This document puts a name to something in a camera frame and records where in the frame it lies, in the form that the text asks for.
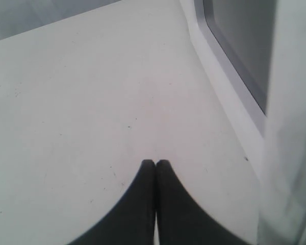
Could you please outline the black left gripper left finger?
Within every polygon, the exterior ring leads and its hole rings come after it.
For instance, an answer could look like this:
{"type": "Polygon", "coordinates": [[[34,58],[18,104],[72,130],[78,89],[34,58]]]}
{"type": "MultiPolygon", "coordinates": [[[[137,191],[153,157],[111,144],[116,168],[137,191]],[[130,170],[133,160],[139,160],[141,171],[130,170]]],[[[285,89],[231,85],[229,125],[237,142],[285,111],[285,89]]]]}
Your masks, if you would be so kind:
{"type": "Polygon", "coordinates": [[[143,160],[117,204],[71,244],[154,244],[156,165],[143,160]]]}

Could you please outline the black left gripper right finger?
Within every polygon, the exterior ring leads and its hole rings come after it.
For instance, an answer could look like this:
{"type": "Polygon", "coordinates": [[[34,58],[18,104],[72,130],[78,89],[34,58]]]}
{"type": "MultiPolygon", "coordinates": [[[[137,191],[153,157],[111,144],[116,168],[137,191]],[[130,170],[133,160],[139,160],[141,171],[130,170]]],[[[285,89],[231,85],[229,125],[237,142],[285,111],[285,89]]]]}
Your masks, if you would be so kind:
{"type": "Polygon", "coordinates": [[[155,189],[160,244],[247,244],[194,201],[168,160],[156,164],[155,189]]]}

